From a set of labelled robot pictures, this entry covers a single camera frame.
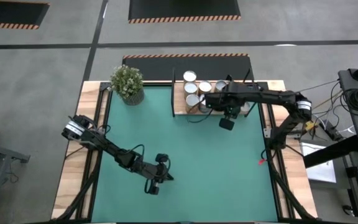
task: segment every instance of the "black metal frame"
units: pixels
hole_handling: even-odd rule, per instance
[[[171,100],[171,106],[172,106],[172,113],[173,116],[175,116],[175,113],[173,111],[173,92],[174,92],[174,83],[175,83],[175,69],[173,69],[173,79],[172,82],[166,82],[166,83],[157,83],[157,82],[150,82],[150,83],[144,83],[144,86],[171,86],[172,87],[172,100]],[[268,85],[266,82],[258,82],[258,84],[264,88],[267,88]],[[102,102],[102,98],[103,98],[103,93],[104,91],[107,89],[107,86],[109,85],[108,82],[102,82],[100,85],[100,89],[99,89],[99,95],[98,95],[98,102],[96,105],[96,110],[95,110],[95,123],[97,123],[98,119],[99,119],[99,114],[100,114],[100,109],[101,109],[101,102]],[[110,112],[110,105],[111,105],[111,98],[112,98],[112,91],[110,91],[108,93],[108,98],[107,98],[107,104],[106,104],[106,110],[105,110],[105,115],[104,115],[104,119],[103,119],[103,125],[107,124],[108,122],[108,116],[109,116],[109,112]],[[265,116],[264,116],[264,109],[261,103],[258,103],[259,106],[259,116],[260,116],[260,123],[261,123],[261,127],[262,127],[262,132],[264,131],[263,129],[266,128],[266,120],[265,120]],[[269,120],[270,120],[270,124],[272,126],[272,128],[276,127],[275,124],[275,118],[274,118],[274,114],[273,114],[273,109],[272,109],[272,105],[267,105],[267,112],[269,114]],[[268,159],[272,158],[272,153],[271,153],[271,149],[267,149],[266,150],[266,155]],[[83,209],[83,199],[81,201],[81,205],[80,209],[77,210],[76,213],[76,219],[74,220],[50,220],[49,222],[45,222],[46,223],[89,223],[92,219],[92,213],[93,213],[93,208],[94,208],[94,201],[95,201],[95,197],[96,197],[96,189],[97,189],[97,184],[98,184],[98,177],[99,177],[99,172],[100,172],[100,168],[101,168],[101,159],[103,156],[102,152],[97,152],[97,159],[96,159],[96,164],[93,170],[93,174],[96,176],[94,177],[94,181],[92,183],[93,187],[91,190],[91,199],[89,202],[89,210],[88,210],[88,215],[86,216],[86,218],[82,218],[82,209]],[[92,155],[93,153],[88,153],[87,157],[86,157],[86,166],[85,166],[85,170],[84,170],[84,176],[83,176],[83,183],[82,185],[85,184],[86,180],[88,180],[88,176],[90,173],[90,161],[92,159]],[[277,157],[277,161],[278,161],[278,165],[280,168],[280,175],[282,176],[284,182],[288,185],[288,179],[287,179],[287,174],[285,172],[285,166],[284,166],[284,160],[283,160],[283,156],[282,156],[282,152],[281,151],[277,151],[276,152],[276,157]],[[268,169],[269,169],[269,173],[270,176],[272,176],[272,167],[270,165],[270,163],[268,164]],[[277,219],[278,222],[285,222],[285,223],[290,223],[290,224],[309,224],[309,223],[318,223],[318,224],[345,224],[345,223],[337,223],[337,222],[325,222],[325,221],[321,221],[321,220],[302,220],[302,219],[296,219],[294,211],[293,211],[293,207],[291,205],[291,203],[289,202],[289,200],[286,197],[286,203],[287,203],[287,209],[288,209],[288,214],[289,214],[289,218],[285,218],[283,217],[283,212],[282,212],[282,206],[280,203],[280,196],[278,194],[278,186],[276,181],[273,178],[270,178],[271,180],[271,185],[272,185],[272,192],[273,192],[273,197],[274,197],[274,203],[275,203],[275,207],[276,207],[276,214],[277,214]]]

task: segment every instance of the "black floor mat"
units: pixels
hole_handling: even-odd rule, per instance
[[[48,8],[44,2],[0,1],[0,28],[38,29]]]
[[[230,21],[241,18],[237,0],[131,0],[129,23]]]
[[[227,75],[242,80],[248,71],[247,79],[254,78],[248,54],[126,55],[122,64],[138,68],[144,80],[172,80],[173,67],[177,80],[189,70],[197,74],[197,80],[224,80]]]

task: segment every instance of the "green plant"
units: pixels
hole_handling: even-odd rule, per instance
[[[126,99],[135,95],[143,88],[143,75],[137,68],[127,65],[114,68],[114,73],[110,77],[111,88],[117,91],[118,95]]]

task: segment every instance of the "concrete floor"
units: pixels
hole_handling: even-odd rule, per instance
[[[92,43],[102,0],[49,2],[39,30],[0,29],[0,45]],[[128,0],[109,1],[99,43],[358,40],[358,0],[239,0],[240,21],[166,24],[128,24],[128,4]],[[4,185],[0,223],[50,218],[67,146],[60,133],[67,116],[75,112],[89,52],[0,50],[0,145],[31,155],[28,164],[12,167],[20,181]],[[338,70],[358,67],[358,45],[98,49],[89,79],[107,80],[127,54],[226,52],[250,54],[256,79],[284,80],[289,90],[335,80]],[[329,97],[331,87],[305,95],[318,104]],[[341,117],[338,129],[352,125],[342,108],[337,114]],[[336,122],[333,116],[329,119]],[[358,222],[341,211],[346,196],[330,191],[313,189],[319,216]]]

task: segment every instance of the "wooden table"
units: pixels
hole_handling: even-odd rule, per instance
[[[267,82],[269,90],[285,90],[284,81],[282,80],[259,80],[256,82]],[[96,111],[96,102],[99,94],[99,87],[101,82],[84,82],[80,100],[78,102],[77,114],[85,115],[89,118],[93,118]],[[107,94],[103,95],[102,98],[102,107],[100,110],[100,122],[98,125],[101,125],[104,118],[104,109],[107,103]],[[282,106],[273,105],[273,113],[276,121],[276,125],[279,126],[283,120],[288,116],[287,110]],[[267,106],[264,105],[264,115],[266,120],[267,127],[271,127],[269,121],[269,114],[267,113]],[[287,144],[296,150],[300,151],[300,145],[297,140],[287,139]],[[80,148],[80,145],[76,142],[71,141],[68,145],[67,154],[75,151]],[[58,191],[55,199],[55,205],[53,206],[53,212],[51,218],[59,217],[71,204],[77,193],[80,191],[81,180],[84,172],[85,160],[86,160],[87,149],[82,149],[76,154],[70,156],[64,163],[62,175],[60,177],[60,183],[58,186]],[[311,194],[309,180],[306,174],[305,165],[303,163],[302,157],[297,153],[284,149],[282,151],[283,160],[285,164],[285,170],[287,173],[288,184],[299,202],[304,206],[304,208],[314,217],[317,217],[316,207],[314,205],[313,196]],[[91,167],[94,166],[94,161],[96,156],[93,156],[93,163]],[[279,188],[280,203],[282,205],[283,216],[288,217],[287,204],[283,192]],[[90,200],[90,190],[87,193],[85,198],[85,206],[83,208],[83,214],[86,215],[88,211]]]

